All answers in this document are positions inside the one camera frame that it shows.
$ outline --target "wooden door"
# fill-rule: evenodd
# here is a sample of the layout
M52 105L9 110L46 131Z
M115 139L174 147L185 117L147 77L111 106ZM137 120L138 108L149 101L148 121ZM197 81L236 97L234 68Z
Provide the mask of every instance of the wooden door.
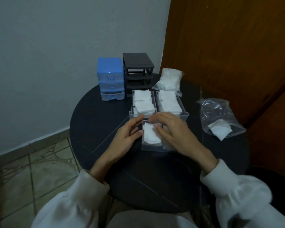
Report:
M250 165L285 176L285 92L247 131Z
M229 100L247 125L285 85L285 0L171 0L165 67Z

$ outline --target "blue drawer organizer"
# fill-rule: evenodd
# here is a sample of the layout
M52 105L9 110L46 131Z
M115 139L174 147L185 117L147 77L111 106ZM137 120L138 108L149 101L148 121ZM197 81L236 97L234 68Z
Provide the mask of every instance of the blue drawer organizer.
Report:
M98 58L97 77L103 101L125 98L125 82L121 58Z

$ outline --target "black table top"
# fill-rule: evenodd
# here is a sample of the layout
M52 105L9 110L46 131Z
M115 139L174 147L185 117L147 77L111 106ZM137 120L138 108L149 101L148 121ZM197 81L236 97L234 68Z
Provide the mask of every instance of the black table top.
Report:
M244 174L248 168L249 148L245 134L222 142L203 132L199 107L199 86L182 81L181 101L189 112L188 127L217 158L231 170ZM70 123L74 154L84 169L91 169L107 149L116 131L129 120L131 98L102 101L99 86L91 89L77 104ZM199 204L200 168L178 153L141 150L141 138L130 151L111 167L105 181L118 200L154 212L179 213L193 210Z

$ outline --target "plastic bag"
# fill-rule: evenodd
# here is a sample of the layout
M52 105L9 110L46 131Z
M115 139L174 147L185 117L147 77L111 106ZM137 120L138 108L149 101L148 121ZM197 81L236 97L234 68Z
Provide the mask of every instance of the plastic bag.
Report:
M236 120L228 101L219 98L202 98L196 103L201 104L201 126L205 133L213 135L208 125L219 119L225 120L231 126L232 132L226 138L246 132L246 129Z
M180 81L183 75L183 71L163 68L160 80L152 88L155 90L174 91L179 96L182 96Z

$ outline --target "baseboard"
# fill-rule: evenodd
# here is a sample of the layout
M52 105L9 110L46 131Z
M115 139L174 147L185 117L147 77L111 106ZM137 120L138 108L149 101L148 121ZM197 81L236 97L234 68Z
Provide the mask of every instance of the baseboard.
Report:
M52 134L47 134L40 138L26 142L13 149L6 150L0 154L0 167L4 166L12 161L15 161L21 157L34 153L35 151L46 148L57 142L63 141L70 137L69 126L61 130L58 130Z

